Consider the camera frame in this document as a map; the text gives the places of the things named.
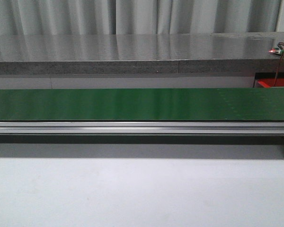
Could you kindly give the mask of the grey stone counter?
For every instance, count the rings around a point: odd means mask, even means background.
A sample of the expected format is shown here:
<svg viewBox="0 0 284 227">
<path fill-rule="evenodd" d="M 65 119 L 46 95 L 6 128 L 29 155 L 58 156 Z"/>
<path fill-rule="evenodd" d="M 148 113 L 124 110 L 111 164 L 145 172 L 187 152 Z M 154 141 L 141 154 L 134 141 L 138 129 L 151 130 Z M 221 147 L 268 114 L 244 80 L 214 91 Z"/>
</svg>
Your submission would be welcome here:
<svg viewBox="0 0 284 227">
<path fill-rule="evenodd" d="M 284 32 L 0 35 L 0 75 L 284 72 Z"/>
</svg>

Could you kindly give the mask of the red plastic bin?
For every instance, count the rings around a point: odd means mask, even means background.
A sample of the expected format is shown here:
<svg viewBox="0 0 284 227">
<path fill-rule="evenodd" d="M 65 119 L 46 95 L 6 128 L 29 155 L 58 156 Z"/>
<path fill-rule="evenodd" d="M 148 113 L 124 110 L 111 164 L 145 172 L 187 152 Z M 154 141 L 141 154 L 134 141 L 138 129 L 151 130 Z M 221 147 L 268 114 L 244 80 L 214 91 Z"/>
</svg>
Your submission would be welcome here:
<svg viewBox="0 0 284 227">
<path fill-rule="evenodd" d="M 262 88 L 269 88 L 269 87 L 284 87 L 284 79 L 258 79 L 255 82 L 254 87 L 262 87 Z"/>
</svg>

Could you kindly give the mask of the green conveyor belt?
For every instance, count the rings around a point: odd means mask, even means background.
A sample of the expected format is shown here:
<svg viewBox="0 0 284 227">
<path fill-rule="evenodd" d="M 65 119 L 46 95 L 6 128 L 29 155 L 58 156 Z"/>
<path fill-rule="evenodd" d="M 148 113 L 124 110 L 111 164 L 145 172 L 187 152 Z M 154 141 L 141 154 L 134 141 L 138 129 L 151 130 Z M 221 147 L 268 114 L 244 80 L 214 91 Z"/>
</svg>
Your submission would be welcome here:
<svg viewBox="0 0 284 227">
<path fill-rule="evenodd" d="M 284 121 L 284 88 L 0 89 L 0 121 Z"/>
</svg>

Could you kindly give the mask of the small green circuit board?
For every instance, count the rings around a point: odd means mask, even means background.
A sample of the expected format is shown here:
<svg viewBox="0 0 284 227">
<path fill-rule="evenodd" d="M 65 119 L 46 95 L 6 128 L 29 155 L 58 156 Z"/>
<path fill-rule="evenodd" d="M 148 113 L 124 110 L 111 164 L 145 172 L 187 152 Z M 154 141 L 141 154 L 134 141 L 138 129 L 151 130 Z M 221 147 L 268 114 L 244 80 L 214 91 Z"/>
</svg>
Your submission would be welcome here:
<svg viewBox="0 0 284 227">
<path fill-rule="evenodd" d="M 279 42 L 277 44 L 277 47 L 273 47 L 268 52 L 277 55 L 284 55 L 284 42 Z"/>
</svg>

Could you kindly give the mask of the grey curtain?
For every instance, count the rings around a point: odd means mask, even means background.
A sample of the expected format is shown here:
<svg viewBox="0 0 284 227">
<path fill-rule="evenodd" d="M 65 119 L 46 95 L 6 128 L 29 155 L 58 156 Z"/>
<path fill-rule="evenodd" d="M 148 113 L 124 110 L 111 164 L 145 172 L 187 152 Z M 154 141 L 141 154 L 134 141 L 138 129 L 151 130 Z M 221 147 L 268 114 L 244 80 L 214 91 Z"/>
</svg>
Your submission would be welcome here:
<svg viewBox="0 0 284 227">
<path fill-rule="evenodd" d="M 0 35 L 275 31 L 279 0 L 0 0 Z"/>
</svg>

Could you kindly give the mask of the aluminium conveyor frame rail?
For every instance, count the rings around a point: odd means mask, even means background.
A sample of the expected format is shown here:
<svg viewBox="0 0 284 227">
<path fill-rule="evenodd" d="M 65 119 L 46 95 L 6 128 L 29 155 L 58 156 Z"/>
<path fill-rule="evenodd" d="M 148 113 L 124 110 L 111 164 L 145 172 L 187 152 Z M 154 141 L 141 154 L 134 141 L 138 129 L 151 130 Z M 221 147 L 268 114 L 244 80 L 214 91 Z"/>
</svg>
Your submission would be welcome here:
<svg viewBox="0 0 284 227">
<path fill-rule="evenodd" d="M 284 122 L 0 122 L 0 133 L 284 135 Z"/>
</svg>

